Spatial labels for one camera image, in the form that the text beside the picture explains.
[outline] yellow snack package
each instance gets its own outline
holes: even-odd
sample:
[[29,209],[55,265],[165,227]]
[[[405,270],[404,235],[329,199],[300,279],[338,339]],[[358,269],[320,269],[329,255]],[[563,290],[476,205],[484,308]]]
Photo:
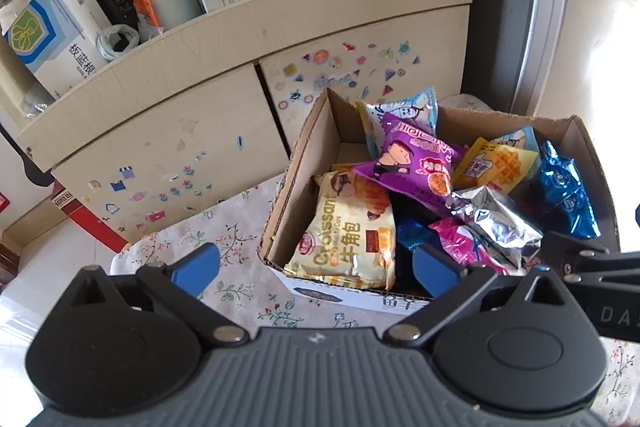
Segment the yellow snack package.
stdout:
[[489,185],[509,194],[527,175],[537,157],[535,151],[478,138],[453,172],[453,188]]
[[317,176],[316,216],[284,267],[290,277],[390,290],[396,225],[384,187],[341,168]]

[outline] floral pattern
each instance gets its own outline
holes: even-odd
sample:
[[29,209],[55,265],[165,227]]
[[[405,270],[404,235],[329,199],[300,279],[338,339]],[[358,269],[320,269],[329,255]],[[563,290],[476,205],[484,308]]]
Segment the floral pattern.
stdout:
[[[401,315],[294,297],[258,258],[260,237],[281,179],[277,176],[143,238],[114,257],[111,273],[134,273],[153,261],[175,263],[211,241],[220,249],[220,273],[198,299],[252,335],[260,327],[375,327],[382,333],[396,323]],[[602,343],[609,368],[593,408],[611,426],[640,425],[639,346],[611,339]]]

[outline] pink snack wrapper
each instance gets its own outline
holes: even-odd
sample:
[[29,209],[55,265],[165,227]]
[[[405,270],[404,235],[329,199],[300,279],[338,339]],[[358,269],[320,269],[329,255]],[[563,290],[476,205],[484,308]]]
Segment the pink snack wrapper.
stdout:
[[420,201],[440,217],[450,216],[444,202],[451,192],[451,146],[391,113],[382,118],[382,129],[380,157],[353,170]]
[[446,217],[429,225],[440,236],[440,243],[456,263],[466,266],[471,263],[483,263],[493,268],[500,275],[524,275],[498,251],[489,250],[480,236],[470,227],[462,224],[455,217]]

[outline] gray ribbed surface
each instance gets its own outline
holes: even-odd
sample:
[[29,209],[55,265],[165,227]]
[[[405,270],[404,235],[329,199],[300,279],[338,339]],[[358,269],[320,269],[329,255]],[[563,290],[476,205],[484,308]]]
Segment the gray ribbed surface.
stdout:
[[31,427],[604,427],[589,412],[558,420],[498,418],[436,379],[420,352],[380,343],[371,329],[266,328],[220,349],[185,389],[146,412],[75,419],[47,410]]

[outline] white cord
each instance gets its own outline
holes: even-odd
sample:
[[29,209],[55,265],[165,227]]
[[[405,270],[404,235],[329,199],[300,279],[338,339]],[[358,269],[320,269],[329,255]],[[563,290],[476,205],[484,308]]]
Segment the white cord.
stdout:
[[[117,34],[124,35],[127,41],[129,41],[127,47],[120,52],[115,51],[111,45],[111,37]],[[96,46],[98,46],[98,51],[104,60],[113,62],[116,58],[122,57],[125,53],[130,52],[138,45],[139,42],[140,35],[135,31],[135,29],[131,26],[127,26],[126,24],[116,24],[115,26],[109,26],[100,32],[96,41]]]

